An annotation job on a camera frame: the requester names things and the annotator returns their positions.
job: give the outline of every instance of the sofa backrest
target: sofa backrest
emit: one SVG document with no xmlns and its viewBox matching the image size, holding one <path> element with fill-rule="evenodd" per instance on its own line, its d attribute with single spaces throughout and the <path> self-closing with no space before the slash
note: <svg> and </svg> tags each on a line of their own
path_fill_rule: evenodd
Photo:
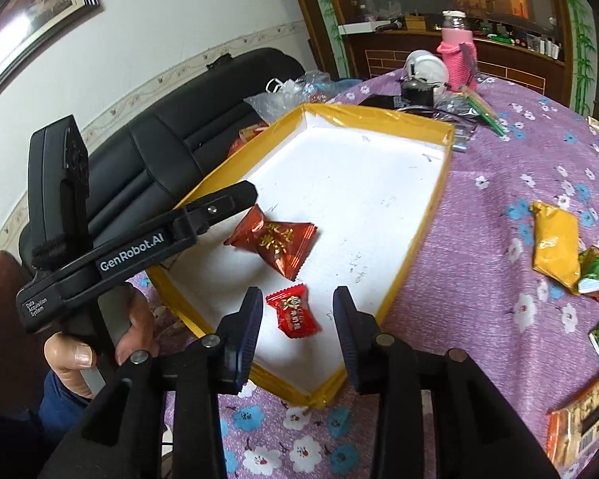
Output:
<svg viewBox="0 0 599 479">
<path fill-rule="evenodd" d="M 292 57 L 259 48 L 220 58 L 113 133 L 89 156 L 89 231 L 94 245 L 172 209 L 225 160 L 242 127 L 260 120 L 245 97 L 272 78 L 304 73 Z M 29 226 L 20 256 L 29 267 Z"/>
</svg>

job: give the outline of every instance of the floral tablecloth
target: floral tablecloth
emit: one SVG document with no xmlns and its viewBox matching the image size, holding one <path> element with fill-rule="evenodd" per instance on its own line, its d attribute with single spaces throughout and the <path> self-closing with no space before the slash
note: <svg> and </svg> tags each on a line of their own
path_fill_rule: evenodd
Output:
<svg viewBox="0 0 599 479">
<path fill-rule="evenodd" d="M 398 94 L 400 75 L 336 100 Z M 547 412 L 599 373 L 588 340 L 599 305 L 532 270 L 528 205 L 541 200 L 572 212 L 581 246 L 599 246 L 599 135 L 568 108 L 511 82 L 488 78 L 479 92 L 508 135 L 480 127 L 466 153 L 453 153 L 438 212 L 383 329 L 416 349 L 467 350 L 545 445 Z M 145 276 L 136 281 L 158 300 Z M 221 398 L 220 415 L 227 470 L 240 479 L 369 477 L 377 398 L 356 396 L 348 384 L 332 406 L 309 411 L 249 382 L 239 397 Z M 563 476 L 575 477 L 586 459 Z M 427 453 L 427 475 L 433 462 Z"/>
</svg>

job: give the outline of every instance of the yellow snack package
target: yellow snack package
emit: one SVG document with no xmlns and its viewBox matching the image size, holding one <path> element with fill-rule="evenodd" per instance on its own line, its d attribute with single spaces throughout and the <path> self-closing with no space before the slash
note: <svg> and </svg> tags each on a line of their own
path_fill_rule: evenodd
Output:
<svg viewBox="0 0 599 479">
<path fill-rule="evenodd" d="M 543 202 L 533 202 L 535 213 L 535 256 L 533 269 L 557 279 L 570 292 L 579 295 L 579 231 L 577 218 L 570 212 Z"/>
</svg>

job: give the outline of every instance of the finger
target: finger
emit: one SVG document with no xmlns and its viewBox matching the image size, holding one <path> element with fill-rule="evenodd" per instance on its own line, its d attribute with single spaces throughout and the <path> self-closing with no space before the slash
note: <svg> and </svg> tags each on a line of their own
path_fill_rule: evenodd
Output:
<svg viewBox="0 0 599 479">
<path fill-rule="evenodd" d="M 139 349 L 147 350 L 153 356 L 157 355 L 157 343 L 153 338 L 153 314 L 144 295 L 135 288 L 129 301 L 129 320 L 131 327 L 115 348 L 115 359 L 119 365 Z"/>
<path fill-rule="evenodd" d="M 81 369 L 89 369 L 96 364 L 96 355 L 88 345 L 56 333 L 45 342 L 45 357 L 68 390 L 85 398 L 93 396 L 80 374 Z"/>
</svg>

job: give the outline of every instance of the barcode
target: barcode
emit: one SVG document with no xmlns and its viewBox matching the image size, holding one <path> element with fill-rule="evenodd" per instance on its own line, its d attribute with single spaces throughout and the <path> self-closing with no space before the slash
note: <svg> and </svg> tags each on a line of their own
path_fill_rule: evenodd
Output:
<svg viewBox="0 0 599 479">
<path fill-rule="evenodd" d="M 577 452 L 578 454 L 581 454 L 586 448 L 588 448 L 588 445 L 590 445 L 590 443 L 592 443 L 592 438 L 594 435 L 595 435 L 595 427 L 592 427 L 592 429 L 588 430 L 588 432 L 586 432 L 584 437 L 582 437 L 582 439 L 580 440 L 579 451 Z"/>
</svg>

